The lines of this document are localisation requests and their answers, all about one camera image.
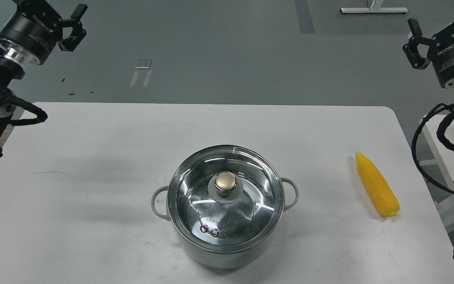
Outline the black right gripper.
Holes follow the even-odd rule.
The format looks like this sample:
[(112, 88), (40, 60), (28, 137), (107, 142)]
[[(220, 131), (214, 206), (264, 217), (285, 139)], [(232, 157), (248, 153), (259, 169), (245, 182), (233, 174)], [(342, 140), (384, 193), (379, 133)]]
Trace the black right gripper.
[[(454, 86), (454, 23), (437, 32), (432, 38), (425, 38), (415, 18), (407, 20), (411, 35), (402, 47), (414, 69), (425, 69), (432, 63), (439, 85), (442, 88)], [(429, 47), (427, 57), (421, 56), (418, 46)]]

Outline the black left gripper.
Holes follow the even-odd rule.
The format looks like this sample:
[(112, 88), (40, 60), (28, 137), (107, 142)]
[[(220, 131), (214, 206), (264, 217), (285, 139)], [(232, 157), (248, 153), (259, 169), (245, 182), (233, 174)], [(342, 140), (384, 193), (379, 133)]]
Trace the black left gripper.
[[(39, 65), (45, 63), (57, 43), (61, 51), (72, 52), (87, 34), (81, 22), (87, 5), (77, 5), (69, 19), (61, 20), (46, 0), (16, 0), (16, 3), (15, 14), (0, 31), (0, 43), (8, 41), (23, 47), (36, 56)], [(71, 28), (70, 35), (62, 39), (61, 28)]]

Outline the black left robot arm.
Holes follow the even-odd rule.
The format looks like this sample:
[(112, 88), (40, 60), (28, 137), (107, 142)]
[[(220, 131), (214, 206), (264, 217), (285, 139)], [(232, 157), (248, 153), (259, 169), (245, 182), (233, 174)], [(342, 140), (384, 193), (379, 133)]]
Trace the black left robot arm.
[(9, 89), (24, 77), (25, 67), (43, 65), (55, 46), (72, 52), (87, 32), (81, 18), (87, 5), (79, 4), (67, 19), (46, 0), (16, 0), (15, 14), (0, 31), (0, 138), (7, 126), (45, 122), (48, 115)]

